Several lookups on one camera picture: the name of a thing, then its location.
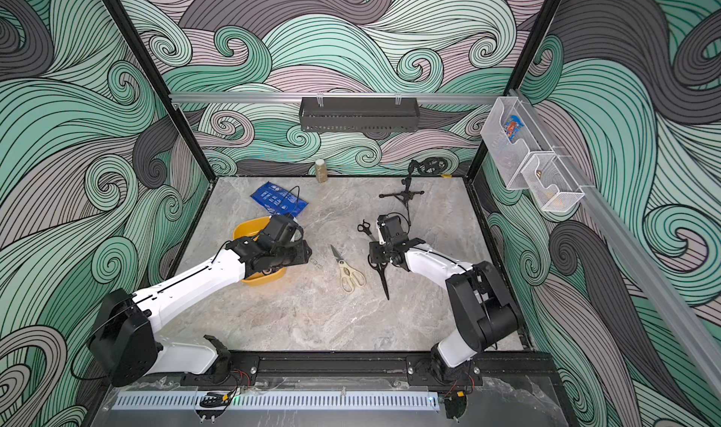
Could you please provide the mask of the yellow storage box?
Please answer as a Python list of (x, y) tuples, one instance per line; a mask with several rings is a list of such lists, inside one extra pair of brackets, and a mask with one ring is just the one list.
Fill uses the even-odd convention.
[[(241, 237), (256, 237), (270, 222), (270, 217), (262, 217), (253, 220), (247, 220), (239, 224), (234, 233), (233, 239), (239, 239)], [(250, 277), (244, 279), (242, 282), (249, 286), (261, 286), (263, 284), (269, 284), (275, 282), (287, 274), (285, 267), (278, 267), (277, 269), (265, 269), (262, 272), (257, 272)]]

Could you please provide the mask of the black hair scissors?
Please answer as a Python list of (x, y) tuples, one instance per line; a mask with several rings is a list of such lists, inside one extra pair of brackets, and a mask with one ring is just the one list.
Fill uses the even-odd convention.
[(365, 220), (363, 220), (357, 225), (357, 230), (361, 233), (364, 233), (364, 235), (367, 235), (368, 237), (374, 238), (374, 235), (371, 231), (371, 224), (369, 222), (366, 222)]

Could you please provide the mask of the large black scissors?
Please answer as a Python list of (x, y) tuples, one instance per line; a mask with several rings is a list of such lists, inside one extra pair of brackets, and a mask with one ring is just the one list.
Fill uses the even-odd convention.
[(389, 293), (388, 282), (387, 282), (387, 278), (386, 278), (386, 267), (388, 264), (384, 263), (384, 262), (376, 262), (375, 259), (371, 255), (368, 255), (367, 261), (368, 261), (368, 264), (370, 265), (371, 269), (373, 269), (377, 273), (377, 275), (379, 275), (380, 282), (381, 282), (381, 285), (382, 285), (382, 288), (384, 291), (384, 295), (385, 295), (386, 299), (389, 300), (390, 293)]

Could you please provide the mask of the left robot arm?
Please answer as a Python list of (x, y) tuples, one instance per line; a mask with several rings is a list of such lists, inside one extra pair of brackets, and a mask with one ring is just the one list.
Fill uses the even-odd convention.
[(210, 385), (225, 383), (232, 354), (213, 336), (200, 343), (169, 342), (161, 330), (206, 297), (263, 270), (310, 261), (304, 239), (265, 247), (242, 237), (223, 244), (212, 258), (133, 294), (115, 290), (103, 298), (87, 348), (110, 384), (129, 386), (150, 374), (190, 374)]

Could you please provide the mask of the cream kitchen shears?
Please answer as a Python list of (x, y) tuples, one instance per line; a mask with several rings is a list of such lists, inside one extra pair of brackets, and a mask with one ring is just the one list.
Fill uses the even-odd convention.
[(340, 284), (343, 291), (352, 294), (357, 288), (366, 286), (365, 276), (358, 269), (351, 267), (334, 246), (330, 246), (330, 249), (339, 267)]

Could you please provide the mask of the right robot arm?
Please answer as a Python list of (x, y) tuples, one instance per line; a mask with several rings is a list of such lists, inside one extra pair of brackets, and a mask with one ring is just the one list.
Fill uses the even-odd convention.
[(470, 361), (522, 324), (520, 308), (501, 273), (488, 261), (460, 261), (420, 239), (408, 239), (396, 244), (370, 242), (368, 262), (381, 277), (386, 267), (393, 265), (421, 275), (446, 291), (456, 327), (432, 349), (441, 371)]

